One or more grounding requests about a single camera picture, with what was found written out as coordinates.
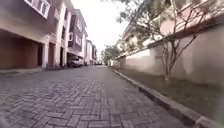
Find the sky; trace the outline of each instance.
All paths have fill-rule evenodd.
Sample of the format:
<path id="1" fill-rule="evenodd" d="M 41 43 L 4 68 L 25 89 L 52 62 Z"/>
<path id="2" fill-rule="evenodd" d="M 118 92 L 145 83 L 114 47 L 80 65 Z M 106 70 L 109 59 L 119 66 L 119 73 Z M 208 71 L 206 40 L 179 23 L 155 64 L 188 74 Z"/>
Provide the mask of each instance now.
<path id="1" fill-rule="evenodd" d="M 96 45 L 98 54 L 105 45 L 117 42 L 127 23 L 117 23 L 117 5 L 100 0 L 72 0 L 75 8 L 80 9 L 87 24 L 88 39 Z"/>

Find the building facade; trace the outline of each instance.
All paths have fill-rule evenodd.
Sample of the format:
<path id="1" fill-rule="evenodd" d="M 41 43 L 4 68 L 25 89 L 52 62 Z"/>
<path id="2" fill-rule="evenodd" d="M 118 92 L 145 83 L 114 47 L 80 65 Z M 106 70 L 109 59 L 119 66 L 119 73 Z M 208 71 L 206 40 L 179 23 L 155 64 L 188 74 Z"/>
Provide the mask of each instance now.
<path id="1" fill-rule="evenodd" d="M 1 69 L 46 67 L 56 5 L 53 0 L 1 0 Z"/>
<path id="2" fill-rule="evenodd" d="M 0 69 L 65 67 L 84 57 L 86 23 L 70 0 L 0 1 Z"/>
<path id="3" fill-rule="evenodd" d="M 96 64 L 97 63 L 97 49 L 95 45 L 93 45 L 92 47 L 92 58 L 93 58 L 93 64 Z"/>

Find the pillar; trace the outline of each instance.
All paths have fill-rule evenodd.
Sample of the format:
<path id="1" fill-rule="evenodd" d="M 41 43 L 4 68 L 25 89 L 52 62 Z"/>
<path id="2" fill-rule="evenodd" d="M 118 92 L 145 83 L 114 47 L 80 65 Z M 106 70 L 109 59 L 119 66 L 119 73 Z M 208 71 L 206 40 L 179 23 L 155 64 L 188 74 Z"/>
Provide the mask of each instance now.
<path id="1" fill-rule="evenodd" d="M 64 17 L 66 12 L 66 6 L 64 2 L 62 2 L 60 10 L 61 11 L 60 11 L 60 18 L 57 24 L 56 45 L 55 45 L 55 54 L 54 54 L 54 64 L 56 66 L 59 66 L 60 64 L 61 36 L 62 36 L 63 25 L 65 21 Z"/>
<path id="2" fill-rule="evenodd" d="M 46 35 L 41 39 L 43 43 L 43 50 L 42 50 L 42 68 L 46 68 L 48 64 L 48 51 L 49 51 L 49 43 L 50 43 L 50 35 Z"/>
<path id="3" fill-rule="evenodd" d="M 70 24 L 71 24 L 71 12 L 68 12 L 67 15 L 67 23 L 65 28 L 65 49 L 63 52 L 63 65 L 66 65 L 67 63 L 67 52 L 68 52 L 68 40 L 69 40 L 69 33 L 70 33 Z"/>

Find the interlocking paving stone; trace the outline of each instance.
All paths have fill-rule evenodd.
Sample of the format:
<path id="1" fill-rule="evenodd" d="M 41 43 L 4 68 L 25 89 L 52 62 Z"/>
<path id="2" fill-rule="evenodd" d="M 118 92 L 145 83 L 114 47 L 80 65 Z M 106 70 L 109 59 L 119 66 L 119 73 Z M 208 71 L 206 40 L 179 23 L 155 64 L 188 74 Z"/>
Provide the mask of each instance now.
<path id="1" fill-rule="evenodd" d="M 90 128 L 104 128 L 110 127 L 110 123 L 108 121 L 90 121 L 89 122 Z"/>
<path id="2" fill-rule="evenodd" d="M 89 122 L 87 122 L 87 121 L 79 121 L 76 128 L 87 128 L 88 124 L 89 124 Z"/>
<path id="3" fill-rule="evenodd" d="M 60 119 L 60 118 L 51 118 L 48 121 L 48 124 L 52 125 L 58 125 L 58 126 L 65 126 L 67 124 L 68 120 Z"/>
<path id="4" fill-rule="evenodd" d="M 1 125 L 3 128 L 7 125 L 6 128 L 186 128 L 106 67 L 1 75 L 0 128 Z"/>
<path id="5" fill-rule="evenodd" d="M 76 127 L 79 121 L 80 115 L 74 115 L 72 118 L 70 118 L 67 126 Z"/>

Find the paved street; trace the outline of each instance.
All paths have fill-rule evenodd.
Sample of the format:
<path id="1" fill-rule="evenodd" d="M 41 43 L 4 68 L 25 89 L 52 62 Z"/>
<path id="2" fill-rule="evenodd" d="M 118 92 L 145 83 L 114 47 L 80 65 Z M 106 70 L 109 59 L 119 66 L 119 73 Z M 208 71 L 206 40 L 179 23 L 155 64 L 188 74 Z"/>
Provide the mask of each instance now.
<path id="1" fill-rule="evenodd" d="M 0 128 L 185 128 L 106 67 L 0 76 Z"/>

